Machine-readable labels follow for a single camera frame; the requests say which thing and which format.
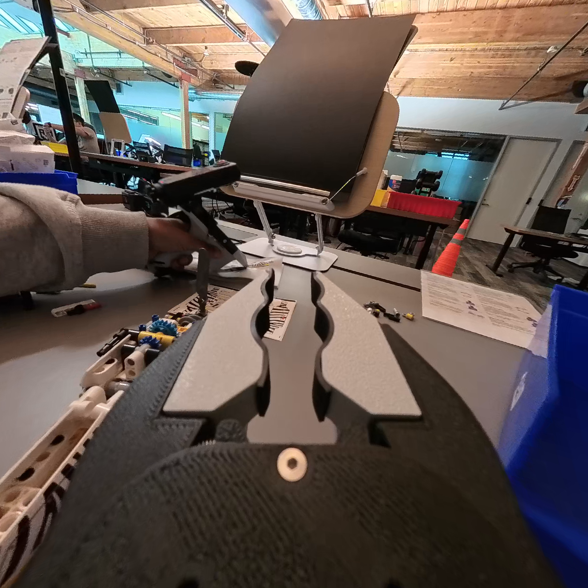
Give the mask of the person's left forearm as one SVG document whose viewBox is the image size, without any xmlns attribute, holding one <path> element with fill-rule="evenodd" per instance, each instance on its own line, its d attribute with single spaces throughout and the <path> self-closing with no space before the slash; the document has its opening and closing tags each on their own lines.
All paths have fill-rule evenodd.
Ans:
<svg viewBox="0 0 588 588">
<path fill-rule="evenodd" d="M 50 187 L 1 183 L 1 296 L 77 287 L 98 273 L 144 269 L 144 213 L 86 206 Z"/>
</svg>

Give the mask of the pile of black yellow lego pieces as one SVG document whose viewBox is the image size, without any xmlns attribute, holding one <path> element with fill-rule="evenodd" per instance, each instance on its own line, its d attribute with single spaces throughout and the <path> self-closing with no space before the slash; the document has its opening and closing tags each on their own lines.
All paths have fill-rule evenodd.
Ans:
<svg viewBox="0 0 588 588">
<path fill-rule="evenodd" d="M 385 307 L 375 301 L 365 303 L 364 308 L 377 318 L 383 316 L 393 322 L 400 322 L 402 318 L 410 321 L 415 319 L 414 313 L 400 313 L 396 308 L 393 308 L 391 312 L 388 312 Z"/>
</svg>

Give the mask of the red plastic bin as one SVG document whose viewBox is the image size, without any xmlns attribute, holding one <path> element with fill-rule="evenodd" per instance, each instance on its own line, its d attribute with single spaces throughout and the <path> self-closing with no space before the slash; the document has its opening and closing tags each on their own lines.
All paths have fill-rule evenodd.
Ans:
<svg viewBox="0 0 588 588">
<path fill-rule="evenodd" d="M 459 201 L 451 201 L 433 196 L 406 194 L 388 190 L 387 208 L 416 213 L 430 217 L 452 219 L 460 207 Z"/>
</svg>

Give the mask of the printed white paper sheet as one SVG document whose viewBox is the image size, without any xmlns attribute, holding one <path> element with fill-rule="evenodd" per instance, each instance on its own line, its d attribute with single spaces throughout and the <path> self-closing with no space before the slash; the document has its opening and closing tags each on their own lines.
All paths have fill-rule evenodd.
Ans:
<svg viewBox="0 0 588 588">
<path fill-rule="evenodd" d="M 421 271 L 422 316 L 527 348 L 541 314 L 518 295 Z"/>
</svg>

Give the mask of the white black red lego piece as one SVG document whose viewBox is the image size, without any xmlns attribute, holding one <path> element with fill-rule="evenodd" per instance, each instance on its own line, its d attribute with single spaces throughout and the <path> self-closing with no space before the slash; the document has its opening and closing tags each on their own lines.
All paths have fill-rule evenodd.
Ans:
<svg viewBox="0 0 588 588">
<path fill-rule="evenodd" d="M 94 299 L 84 300 L 78 303 L 56 307 L 51 310 L 51 315 L 55 318 L 62 318 L 65 316 L 76 316 L 86 312 L 100 309 L 102 305 Z"/>
</svg>

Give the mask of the long wooden desk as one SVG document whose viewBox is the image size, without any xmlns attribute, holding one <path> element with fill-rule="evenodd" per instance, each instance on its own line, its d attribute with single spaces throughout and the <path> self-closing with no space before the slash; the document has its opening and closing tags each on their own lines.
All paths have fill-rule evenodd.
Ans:
<svg viewBox="0 0 588 588">
<path fill-rule="evenodd" d="M 82 174 L 85 179 L 108 174 L 122 174 L 136 176 L 148 180 L 159 180 L 168 175 L 195 172 L 190 166 L 142 162 L 136 159 L 109 156 L 97 153 L 81 155 Z"/>
</svg>

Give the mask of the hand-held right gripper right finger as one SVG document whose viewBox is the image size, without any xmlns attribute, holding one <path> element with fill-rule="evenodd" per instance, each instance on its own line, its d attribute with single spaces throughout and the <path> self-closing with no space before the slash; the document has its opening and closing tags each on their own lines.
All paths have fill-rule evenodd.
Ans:
<svg viewBox="0 0 588 588">
<path fill-rule="evenodd" d="M 422 411 L 379 321 L 325 274 L 311 276 L 318 420 L 418 420 Z"/>
</svg>

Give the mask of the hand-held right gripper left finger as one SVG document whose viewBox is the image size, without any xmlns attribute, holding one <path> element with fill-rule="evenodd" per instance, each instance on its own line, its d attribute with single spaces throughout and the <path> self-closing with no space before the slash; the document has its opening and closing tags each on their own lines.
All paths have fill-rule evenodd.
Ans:
<svg viewBox="0 0 588 588">
<path fill-rule="evenodd" d="M 270 401 L 268 349 L 275 272 L 263 269 L 204 321 L 163 413 L 200 418 L 263 417 Z"/>
</svg>

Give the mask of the white door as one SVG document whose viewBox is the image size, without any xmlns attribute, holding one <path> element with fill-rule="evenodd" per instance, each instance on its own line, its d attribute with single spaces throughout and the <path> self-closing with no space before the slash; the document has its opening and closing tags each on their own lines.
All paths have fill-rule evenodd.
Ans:
<svg viewBox="0 0 588 588">
<path fill-rule="evenodd" d="M 557 139 L 506 138 L 470 221 L 468 238 L 503 242 L 503 227 L 520 220 L 559 143 Z"/>
</svg>

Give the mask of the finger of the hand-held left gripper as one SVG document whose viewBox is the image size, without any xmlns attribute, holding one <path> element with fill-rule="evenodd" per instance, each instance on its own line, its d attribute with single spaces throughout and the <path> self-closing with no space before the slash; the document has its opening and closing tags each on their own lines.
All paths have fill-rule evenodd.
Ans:
<svg viewBox="0 0 588 588">
<path fill-rule="evenodd" d="M 181 212 L 187 217 L 189 234 L 208 247 L 218 251 L 217 257 L 210 258 L 210 269 L 247 268 L 245 254 L 228 237 L 216 220 L 202 207 L 201 202 L 191 202 L 181 206 Z"/>
</svg>

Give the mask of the black office chair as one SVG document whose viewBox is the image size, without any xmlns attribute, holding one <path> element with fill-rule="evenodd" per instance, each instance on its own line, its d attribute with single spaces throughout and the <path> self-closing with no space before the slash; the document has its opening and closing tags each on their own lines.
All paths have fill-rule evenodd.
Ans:
<svg viewBox="0 0 588 588">
<path fill-rule="evenodd" d="M 567 209 L 539 206 L 534 216 L 531 229 L 541 232 L 563 235 L 571 211 Z M 511 263 L 507 271 L 513 273 L 516 269 L 531 268 L 533 273 L 544 277 L 554 276 L 557 281 L 564 280 L 564 276 L 554 269 L 550 263 L 554 259 L 576 259 L 577 251 L 569 242 L 548 239 L 534 235 L 524 235 L 519 248 L 536 258 L 536 261 Z"/>
</svg>

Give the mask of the lego helicopter model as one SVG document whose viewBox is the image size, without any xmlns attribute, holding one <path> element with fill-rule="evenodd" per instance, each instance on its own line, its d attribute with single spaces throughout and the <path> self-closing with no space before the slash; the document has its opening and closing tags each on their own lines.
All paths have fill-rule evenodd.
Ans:
<svg viewBox="0 0 588 588">
<path fill-rule="evenodd" d="M 130 384 L 212 301 L 212 262 L 194 253 L 195 294 L 165 315 L 123 328 L 97 352 L 81 379 L 82 392 L 65 413 L 1 477 L 1 587 L 8 587 L 38 551 L 62 508 L 77 466 L 96 430 Z"/>
</svg>

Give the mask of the person's left hand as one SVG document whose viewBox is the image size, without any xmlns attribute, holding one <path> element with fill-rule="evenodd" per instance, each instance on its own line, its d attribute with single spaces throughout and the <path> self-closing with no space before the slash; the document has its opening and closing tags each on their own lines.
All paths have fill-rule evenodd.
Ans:
<svg viewBox="0 0 588 588">
<path fill-rule="evenodd" d="M 183 271 L 193 261 L 192 253 L 204 249 L 211 258 L 219 258 L 222 251 L 189 233 L 186 223 L 179 219 L 148 217 L 148 264 L 163 254 L 174 254 L 170 267 Z"/>
</svg>

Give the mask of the clipped printed sheet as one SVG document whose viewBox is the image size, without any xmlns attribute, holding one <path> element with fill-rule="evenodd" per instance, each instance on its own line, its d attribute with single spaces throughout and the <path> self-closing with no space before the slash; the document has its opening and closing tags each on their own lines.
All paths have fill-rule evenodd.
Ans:
<svg viewBox="0 0 588 588">
<path fill-rule="evenodd" d="M 49 38 L 11 40 L 1 49 L 1 120 L 13 117 L 18 92 L 34 64 L 43 55 Z"/>
</svg>

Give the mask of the orange traffic cone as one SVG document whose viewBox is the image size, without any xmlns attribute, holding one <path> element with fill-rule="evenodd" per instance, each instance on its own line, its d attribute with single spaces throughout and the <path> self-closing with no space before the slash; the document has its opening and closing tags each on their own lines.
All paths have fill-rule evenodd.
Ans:
<svg viewBox="0 0 588 588">
<path fill-rule="evenodd" d="M 453 235 L 437 261 L 433 264 L 431 273 L 445 277 L 453 276 L 469 222 L 470 219 L 466 219 L 460 225 L 459 229 Z"/>
</svg>

